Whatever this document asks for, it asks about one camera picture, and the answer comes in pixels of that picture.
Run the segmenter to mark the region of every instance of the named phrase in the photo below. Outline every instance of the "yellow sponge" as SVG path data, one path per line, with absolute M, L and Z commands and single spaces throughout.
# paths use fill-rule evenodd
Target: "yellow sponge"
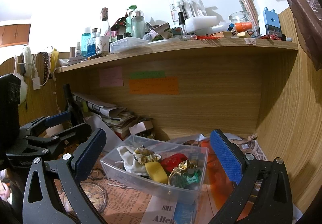
M 168 184 L 168 175 L 159 162 L 146 162 L 144 165 L 147 173 L 153 181 Z

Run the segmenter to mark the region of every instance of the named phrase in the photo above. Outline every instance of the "orange bottle cap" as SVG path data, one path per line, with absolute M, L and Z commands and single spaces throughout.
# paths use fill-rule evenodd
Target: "orange bottle cap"
M 253 24 L 251 22 L 235 23 L 235 27 L 237 32 L 245 32 L 252 29 Z

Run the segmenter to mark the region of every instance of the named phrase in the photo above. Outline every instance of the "silver screw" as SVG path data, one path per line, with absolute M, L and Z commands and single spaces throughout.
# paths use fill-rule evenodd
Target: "silver screw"
M 62 158 L 63 158 L 64 160 L 69 160 L 69 159 L 70 159 L 70 157 L 71 157 L 71 154 L 70 154 L 70 153 L 66 153 L 66 154 L 64 154 L 64 155 L 62 156 Z
M 40 161 L 40 158 L 39 157 L 37 157 L 37 158 L 35 158 L 34 160 L 33 160 L 33 163 L 38 163 Z
M 281 158 L 277 157 L 277 158 L 276 158 L 276 162 L 277 162 L 278 164 L 282 164 L 282 163 L 283 163 L 283 160 L 282 160 Z
M 247 153 L 245 155 L 246 159 L 249 160 L 249 161 L 252 161 L 254 159 L 254 155 L 253 154 L 250 154 L 250 153 Z

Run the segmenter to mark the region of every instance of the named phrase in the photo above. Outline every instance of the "clear plastic box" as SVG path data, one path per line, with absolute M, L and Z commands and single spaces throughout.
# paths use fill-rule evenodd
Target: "clear plastic box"
M 129 50 L 135 46 L 144 46 L 148 44 L 148 40 L 143 40 L 140 38 L 135 37 L 125 37 L 121 40 L 117 40 L 110 44 L 110 52 L 111 53 L 118 53 L 125 50 Z
M 120 169 L 115 162 L 121 161 L 122 159 L 116 148 L 101 159 L 102 167 L 108 178 L 117 180 L 142 192 L 184 204 L 191 205 L 198 198 L 205 176 L 208 148 L 157 141 L 136 135 L 129 136 L 120 146 L 123 145 L 135 148 L 139 148 L 143 145 L 147 149 L 160 154 L 162 158 L 169 157 L 175 153 L 183 153 L 189 160 L 195 161 L 202 172 L 199 186 L 196 190 L 178 188 L 155 182 Z

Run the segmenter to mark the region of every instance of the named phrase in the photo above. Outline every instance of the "pink sticky note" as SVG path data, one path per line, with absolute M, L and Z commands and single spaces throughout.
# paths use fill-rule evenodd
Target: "pink sticky note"
M 100 87 L 123 86 L 122 67 L 99 70 Z

